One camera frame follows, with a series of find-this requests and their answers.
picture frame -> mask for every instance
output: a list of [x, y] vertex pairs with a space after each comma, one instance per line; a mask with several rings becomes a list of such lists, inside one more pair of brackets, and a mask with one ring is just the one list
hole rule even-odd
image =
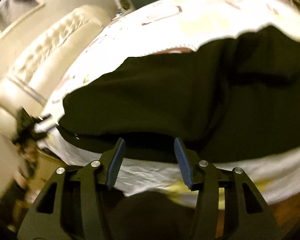
[[43, 0], [1, 0], [0, 39], [19, 22], [43, 5]]

black and white picture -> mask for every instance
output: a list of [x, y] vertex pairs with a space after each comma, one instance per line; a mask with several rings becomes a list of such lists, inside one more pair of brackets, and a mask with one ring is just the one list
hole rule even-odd
[[42, 0], [1, 0], [0, 37], [42, 5]]

person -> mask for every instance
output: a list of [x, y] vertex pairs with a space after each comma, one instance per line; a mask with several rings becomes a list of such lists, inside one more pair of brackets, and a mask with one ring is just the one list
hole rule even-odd
[[38, 146], [33, 139], [15, 146], [22, 158], [22, 165], [15, 171], [10, 184], [0, 196], [0, 240], [17, 239], [16, 232], [26, 215], [23, 211], [28, 208], [25, 201], [28, 183], [34, 177], [38, 165]]

folded garment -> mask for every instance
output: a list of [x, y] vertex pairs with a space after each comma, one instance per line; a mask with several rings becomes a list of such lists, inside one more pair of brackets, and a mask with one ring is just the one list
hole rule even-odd
[[175, 137], [215, 163], [285, 152], [300, 146], [300, 42], [269, 26], [197, 52], [130, 57], [63, 105], [59, 132], [92, 152], [118, 137], [125, 157], [160, 162], [176, 162]]

blue gripper pad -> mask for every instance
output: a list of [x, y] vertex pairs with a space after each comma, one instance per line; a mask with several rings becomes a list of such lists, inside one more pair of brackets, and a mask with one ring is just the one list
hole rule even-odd
[[126, 149], [125, 140], [121, 139], [121, 141], [119, 142], [119, 145], [118, 146], [116, 145], [115, 148], [116, 148], [116, 152], [115, 152], [114, 157], [112, 158], [112, 161], [108, 168], [108, 175], [107, 175], [107, 181], [106, 181], [106, 185], [108, 188], [113, 187], [117, 180], [118, 173], [119, 173], [121, 163], [123, 161], [125, 149]]
[[189, 189], [191, 189], [193, 186], [192, 169], [186, 156], [186, 150], [187, 149], [185, 148], [184, 144], [179, 140], [179, 138], [175, 138], [174, 153], [179, 164], [183, 182], [188, 186]]

